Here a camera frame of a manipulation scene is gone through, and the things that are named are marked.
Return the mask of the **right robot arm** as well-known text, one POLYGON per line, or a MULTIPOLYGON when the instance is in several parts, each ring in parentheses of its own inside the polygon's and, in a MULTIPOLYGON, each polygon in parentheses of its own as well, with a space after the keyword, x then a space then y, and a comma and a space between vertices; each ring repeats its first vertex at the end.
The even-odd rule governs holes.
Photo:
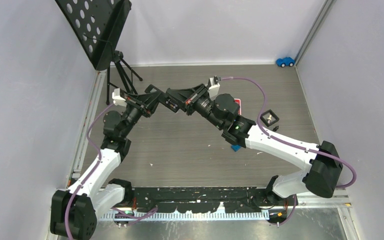
POLYGON ((271 205, 300 193, 311 192, 331 198, 343 170, 336 159, 335 146, 327 141, 321 145, 299 141, 265 128, 239 114, 240 105, 228 94, 215 96, 204 84, 187 89, 166 91, 167 103, 187 115, 195 112, 222 131, 221 136, 231 145, 268 153, 285 160, 300 170, 282 176, 275 175, 265 188, 264 197, 271 205))

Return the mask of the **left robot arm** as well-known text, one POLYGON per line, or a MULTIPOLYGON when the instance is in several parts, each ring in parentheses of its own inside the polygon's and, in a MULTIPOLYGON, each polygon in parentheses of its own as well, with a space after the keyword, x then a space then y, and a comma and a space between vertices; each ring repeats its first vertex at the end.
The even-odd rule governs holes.
POLYGON ((149 85, 143 94, 131 94, 117 88, 113 103, 96 118, 103 121, 103 140, 88 142, 97 155, 85 172, 67 189, 57 190, 51 199, 50 232, 70 240, 89 240, 98 220, 112 207, 128 207, 133 202, 131 183, 113 179, 103 186, 110 174, 129 153, 128 134, 140 118, 149 118, 156 111, 164 92, 149 85))

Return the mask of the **white red remote control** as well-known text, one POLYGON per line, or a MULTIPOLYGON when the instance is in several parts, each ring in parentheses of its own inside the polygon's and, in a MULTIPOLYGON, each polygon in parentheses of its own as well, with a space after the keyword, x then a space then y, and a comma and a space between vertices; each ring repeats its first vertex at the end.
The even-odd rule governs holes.
POLYGON ((237 104, 237 113, 241 115, 241 100, 239 98, 235 98, 234 102, 237 104))

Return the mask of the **black remote control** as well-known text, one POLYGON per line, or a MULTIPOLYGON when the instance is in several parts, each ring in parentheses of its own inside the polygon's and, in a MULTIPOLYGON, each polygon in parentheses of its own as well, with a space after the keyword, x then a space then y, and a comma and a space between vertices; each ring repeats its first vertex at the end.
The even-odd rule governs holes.
POLYGON ((177 103, 175 103, 175 101, 173 99, 170 98, 170 96, 160 90, 159 88, 155 87, 154 85, 150 84, 145 90, 144 92, 146 94, 149 94, 149 93, 157 93, 157 97, 156 99, 158 100, 158 102, 160 104, 162 104, 163 106, 165 106, 167 109, 171 110, 172 112, 174 113, 177 113, 178 110, 179 110, 179 106, 177 103))

